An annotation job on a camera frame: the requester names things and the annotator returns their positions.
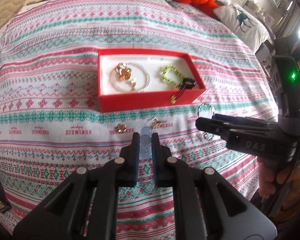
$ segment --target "screw head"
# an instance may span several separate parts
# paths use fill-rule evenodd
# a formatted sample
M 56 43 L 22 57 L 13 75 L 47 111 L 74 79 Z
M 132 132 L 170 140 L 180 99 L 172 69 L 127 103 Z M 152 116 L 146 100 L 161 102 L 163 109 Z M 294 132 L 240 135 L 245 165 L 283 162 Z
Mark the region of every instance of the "screw head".
M 122 157 L 117 157 L 117 158 L 114 159 L 114 162 L 116 164 L 122 164 L 122 163 L 124 163 L 124 161 L 125 161 L 125 159 L 122 158 Z
M 208 174 L 208 175 L 212 175 L 212 174 L 214 173 L 214 169 L 208 167 L 208 168 L 206 168 L 206 169 L 204 170 L 204 172 L 205 172 L 206 174 Z
M 173 156 L 170 156 L 168 157 L 167 161 L 168 163 L 176 163 L 177 162 L 177 158 L 176 157 L 173 157 Z
M 86 172 L 87 172 L 87 168 L 85 168 L 85 167 L 77 168 L 77 173 L 78 174 L 85 174 Z

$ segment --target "deer print pillow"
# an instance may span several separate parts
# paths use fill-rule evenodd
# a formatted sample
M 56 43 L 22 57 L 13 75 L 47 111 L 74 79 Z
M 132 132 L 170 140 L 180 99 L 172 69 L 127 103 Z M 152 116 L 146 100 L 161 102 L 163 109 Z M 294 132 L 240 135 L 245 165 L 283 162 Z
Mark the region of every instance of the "deer print pillow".
M 237 4 L 221 6 L 213 12 L 253 53 L 263 42 L 270 39 L 266 27 Z

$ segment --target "gold charm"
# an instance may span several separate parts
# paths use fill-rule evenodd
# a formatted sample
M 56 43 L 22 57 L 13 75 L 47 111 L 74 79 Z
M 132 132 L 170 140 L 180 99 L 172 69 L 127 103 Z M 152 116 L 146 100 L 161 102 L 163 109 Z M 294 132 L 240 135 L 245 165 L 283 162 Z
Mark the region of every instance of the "gold charm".
M 151 120 L 151 125 L 150 128 L 151 129 L 156 129 L 158 128 L 163 122 L 161 120 L 159 120 L 157 117 L 153 118 Z
M 124 133 L 127 130 L 127 126 L 123 123 L 119 123 L 118 126 L 116 126 L 114 129 L 118 133 Z
M 171 103 L 175 104 L 176 103 L 176 96 L 171 97 Z
M 137 85 L 136 79 L 132 79 L 130 81 L 130 83 L 131 83 L 131 86 L 132 86 L 132 91 L 136 90 L 136 85 Z
M 118 74 L 120 81 L 129 80 L 132 75 L 132 69 L 128 68 L 127 64 L 122 62 L 115 67 L 115 72 Z

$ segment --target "red jewelry box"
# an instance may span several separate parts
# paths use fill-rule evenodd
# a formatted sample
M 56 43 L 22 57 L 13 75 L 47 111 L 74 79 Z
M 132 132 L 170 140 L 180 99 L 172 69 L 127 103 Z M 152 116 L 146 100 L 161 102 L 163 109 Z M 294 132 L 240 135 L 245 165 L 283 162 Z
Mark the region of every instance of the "red jewelry box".
M 145 55 L 150 56 L 167 56 L 183 59 L 193 77 L 195 78 L 196 87 L 191 90 L 185 90 L 183 95 L 176 100 L 176 103 L 171 102 L 171 97 L 176 95 L 180 90 L 160 90 L 160 91 L 144 91 L 136 93 L 116 93 L 116 94 L 104 94 L 102 86 L 103 69 L 101 65 L 101 58 L 111 55 Z M 188 105 L 191 104 L 196 98 L 198 98 L 206 88 L 203 85 L 197 69 L 195 68 L 189 55 L 183 52 L 157 50 L 157 49 L 100 49 L 98 54 L 98 98 L 100 104 L 100 110 L 103 113 L 118 112 L 135 109 L 162 107 L 162 106 L 176 106 L 176 105 Z

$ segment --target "silver ring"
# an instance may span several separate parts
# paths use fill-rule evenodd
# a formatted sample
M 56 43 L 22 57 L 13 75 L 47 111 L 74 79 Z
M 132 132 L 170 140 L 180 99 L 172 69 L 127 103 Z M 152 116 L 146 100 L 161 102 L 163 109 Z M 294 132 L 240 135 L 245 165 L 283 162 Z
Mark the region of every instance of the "silver ring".
M 137 63 L 137 62 L 128 62 L 126 63 L 127 66 L 128 65 L 133 65 L 133 66 L 136 66 L 138 68 L 140 68 L 144 74 L 146 75 L 146 85 L 140 89 L 135 89 L 135 90 L 126 90 L 126 89 L 123 89 L 122 87 L 120 87 L 117 82 L 116 82 L 116 76 L 117 76 L 117 73 L 115 70 L 112 71 L 112 75 L 110 77 L 110 82 L 111 82 L 111 85 L 115 88 L 115 90 L 119 91 L 119 92 L 122 92 L 122 93 L 126 93 L 126 92 L 130 92 L 130 93 L 136 93 L 136 92 L 143 92 L 144 90 L 146 90 L 149 85 L 150 85 L 150 73 L 149 71 L 146 69 L 145 66 Z
M 198 117 L 200 117 L 200 116 L 199 116 L 199 114 L 200 114 L 200 108 L 201 108 L 202 106 L 208 106 L 208 107 L 209 107 L 209 109 L 208 109 L 209 112 L 210 112 L 212 115 L 215 114 L 215 110 L 214 110 L 214 107 L 213 107 L 212 105 L 210 105 L 210 104 L 208 104 L 208 103 L 203 103 L 203 104 L 201 104 L 201 105 L 198 107 L 198 111 L 197 111 Z M 213 137 L 214 137 L 214 134 L 208 133 L 208 132 L 204 132 L 203 137 L 204 137 L 207 141 L 212 141 L 212 139 L 213 139 Z
M 214 110 L 214 107 L 213 107 L 212 105 L 210 105 L 210 104 L 208 104 L 208 103 L 203 103 L 203 104 L 201 104 L 201 105 L 198 107 L 198 111 L 197 111 L 198 117 L 200 117 L 200 116 L 199 116 L 199 113 L 200 113 L 200 108 L 201 108 L 202 106 L 208 106 L 208 107 L 209 107 L 209 109 L 208 109 L 209 112 L 210 112 L 212 115 L 215 114 L 215 110 Z

